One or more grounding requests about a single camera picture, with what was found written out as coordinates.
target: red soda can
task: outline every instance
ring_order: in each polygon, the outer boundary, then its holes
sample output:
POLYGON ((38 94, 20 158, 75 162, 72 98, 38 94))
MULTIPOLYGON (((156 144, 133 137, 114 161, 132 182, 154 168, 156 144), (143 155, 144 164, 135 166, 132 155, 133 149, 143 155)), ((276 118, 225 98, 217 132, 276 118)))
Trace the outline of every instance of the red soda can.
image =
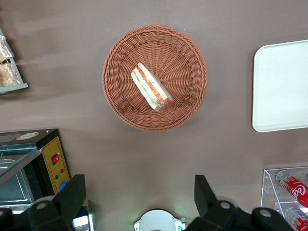
POLYGON ((308 208, 308 187, 290 171, 280 171, 276 180, 302 205, 308 208))
POLYGON ((308 231, 308 217, 298 207, 289 208, 284 215, 298 231, 308 231))

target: wicker basket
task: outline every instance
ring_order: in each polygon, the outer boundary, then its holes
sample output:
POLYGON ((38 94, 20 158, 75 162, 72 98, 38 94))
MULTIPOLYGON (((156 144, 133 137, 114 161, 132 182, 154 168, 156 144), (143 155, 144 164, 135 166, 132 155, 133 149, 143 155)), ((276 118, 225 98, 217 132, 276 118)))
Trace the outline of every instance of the wicker basket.
POLYGON ((146 131, 180 126, 200 107, 207 88, 207 68, 195 43, 180 31, 162 25, 128 32, 110 50, 103 69, 103 88, 113 111, 146 131), (174 98, 173 106, 155 111, 143 98, 130 73, 141 62, 174 98))

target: plastic wrap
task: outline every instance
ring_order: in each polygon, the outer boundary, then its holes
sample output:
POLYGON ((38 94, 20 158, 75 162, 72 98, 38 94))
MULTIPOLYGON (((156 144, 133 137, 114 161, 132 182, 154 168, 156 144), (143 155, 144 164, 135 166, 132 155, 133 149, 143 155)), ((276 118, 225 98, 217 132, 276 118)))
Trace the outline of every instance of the plastic wrap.
POLYGON ((4 60, 8 60, 13 57, 13 53, 8 43, 6 42, 6 38, 3 35, 0 35, 0 62, 4 60))
POLYGON ((20 84, 13 66, 9 63, 0 64, 0 87, 20 84))
POLYGON ((141 94, 148 104, 156 111, 167 109, 173 104, 173 98, 159 81, 142 63, 131 72, 141 94))

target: sandwich wrapped in plastic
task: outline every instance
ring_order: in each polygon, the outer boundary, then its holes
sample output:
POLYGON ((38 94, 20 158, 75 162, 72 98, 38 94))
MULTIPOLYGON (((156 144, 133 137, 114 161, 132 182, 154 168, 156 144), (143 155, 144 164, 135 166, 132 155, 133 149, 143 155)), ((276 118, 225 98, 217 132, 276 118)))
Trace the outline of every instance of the sandwich wrapped in plastic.
POLYGON ((169 108, 173 104, 173 98, 159 81, 142 63, 131 72, 141 94, 148 104, 156 111, 169 108))
POLYGON ((0 64, 0 87, 20 84, 13 66, 9 63, 0 64))
POLYGON ((8 43, 6 42, 6 38, 3 35, 0 35, 0 62, 2 63, 4 60, 8 60, 13 57, 13 53, 8 43))

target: coca-cola logo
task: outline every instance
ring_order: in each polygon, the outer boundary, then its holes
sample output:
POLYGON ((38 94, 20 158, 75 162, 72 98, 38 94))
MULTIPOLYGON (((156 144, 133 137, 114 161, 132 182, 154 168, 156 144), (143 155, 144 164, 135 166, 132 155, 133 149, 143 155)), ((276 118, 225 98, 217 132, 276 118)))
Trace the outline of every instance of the coca-cola logo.
POLYGON ((297 199, 299 195, 304 195, 306 192, 306 188, 303 185, 296 186, 292 191, 292 196, 297 199))

